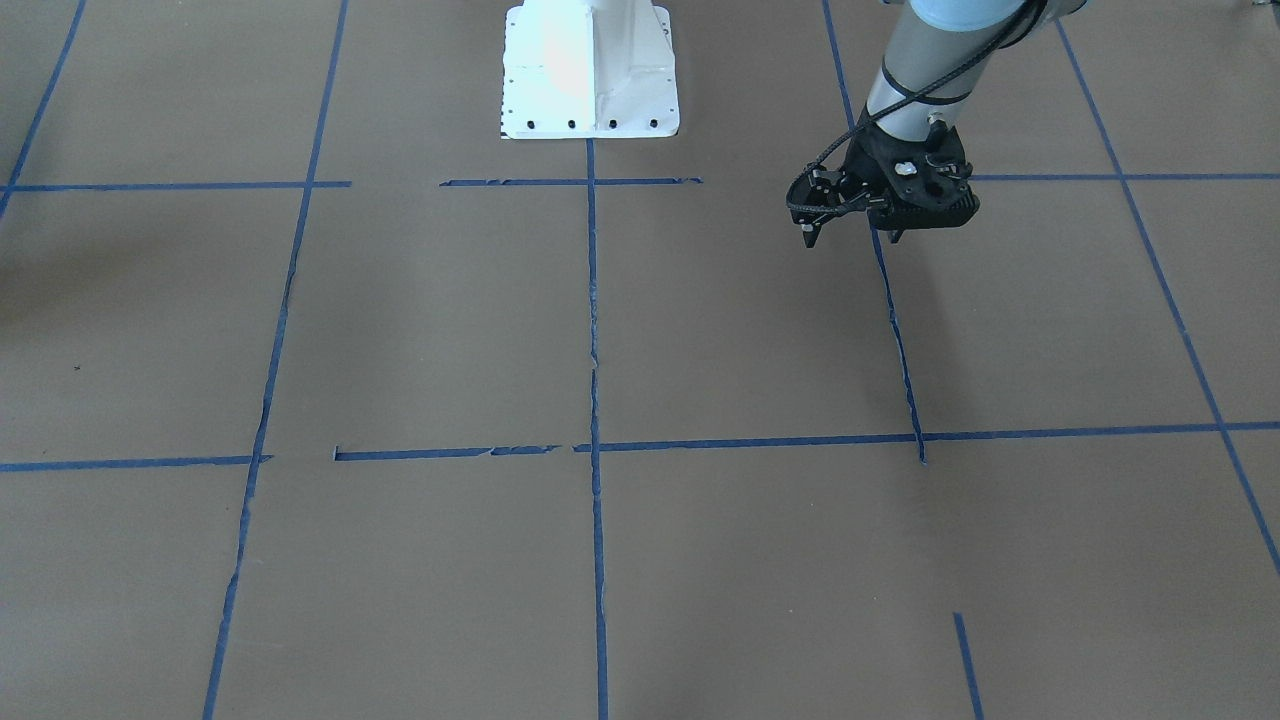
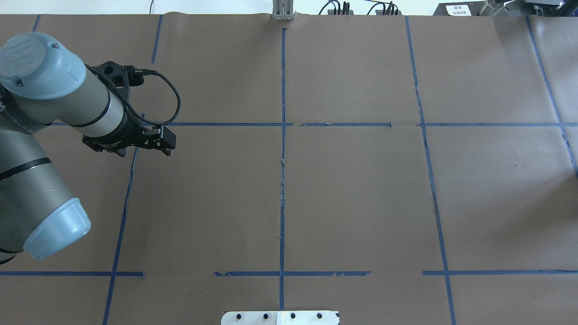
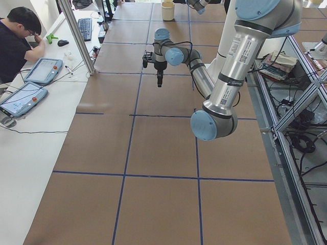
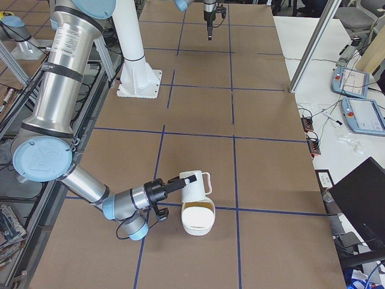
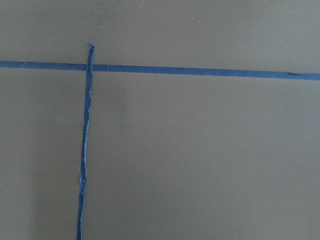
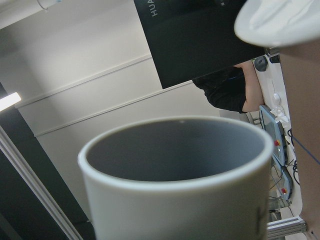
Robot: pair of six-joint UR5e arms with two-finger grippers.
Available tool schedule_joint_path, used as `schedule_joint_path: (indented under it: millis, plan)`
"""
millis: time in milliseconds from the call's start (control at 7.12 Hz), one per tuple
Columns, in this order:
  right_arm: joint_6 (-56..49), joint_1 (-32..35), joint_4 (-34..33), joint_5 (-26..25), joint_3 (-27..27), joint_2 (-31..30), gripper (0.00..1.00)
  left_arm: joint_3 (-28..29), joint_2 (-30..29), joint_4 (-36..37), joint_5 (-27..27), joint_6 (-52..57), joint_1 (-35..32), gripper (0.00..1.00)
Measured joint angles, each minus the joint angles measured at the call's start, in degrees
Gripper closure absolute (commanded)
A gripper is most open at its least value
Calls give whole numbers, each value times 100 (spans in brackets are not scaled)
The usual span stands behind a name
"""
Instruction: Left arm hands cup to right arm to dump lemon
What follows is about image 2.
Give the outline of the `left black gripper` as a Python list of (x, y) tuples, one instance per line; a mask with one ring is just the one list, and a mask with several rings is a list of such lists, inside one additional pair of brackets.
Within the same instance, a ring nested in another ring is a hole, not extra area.
[(170, 157), (176, 148), (176, 135), (165, 126), (146, 129), (134, 115), (124, 115), (120, 124), (109, 134), (100, 137), (83, 136), (81, 142), (95, 152), (114, 153), (126, 157), (126, 148), (138, 146), (158, 150)]

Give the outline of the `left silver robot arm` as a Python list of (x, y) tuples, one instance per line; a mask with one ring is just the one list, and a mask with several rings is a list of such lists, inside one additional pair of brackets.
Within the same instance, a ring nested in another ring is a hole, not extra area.
[[(182, 100), (156, 70), (113, 61), (85, 64), (52, 36), (21, 33), (1, 46), (1, 263), (22, 253), (43, 260), (83, 238), (92, 224), (38, 140), (60, 122), (81, 134), (95, 152), (124, 157), (128, 147), (169, 156), (176, 135), (168, 129)], [(176, 97), (175, 113), (153, 121), (130, 103), (132, 87), (161, 78)]]

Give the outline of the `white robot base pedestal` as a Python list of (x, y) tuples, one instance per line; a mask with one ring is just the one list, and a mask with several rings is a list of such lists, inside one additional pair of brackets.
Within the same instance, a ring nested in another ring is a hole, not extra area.
[(221, 325), (340, 325), (339, 312), (329, 310), (231, 311)]

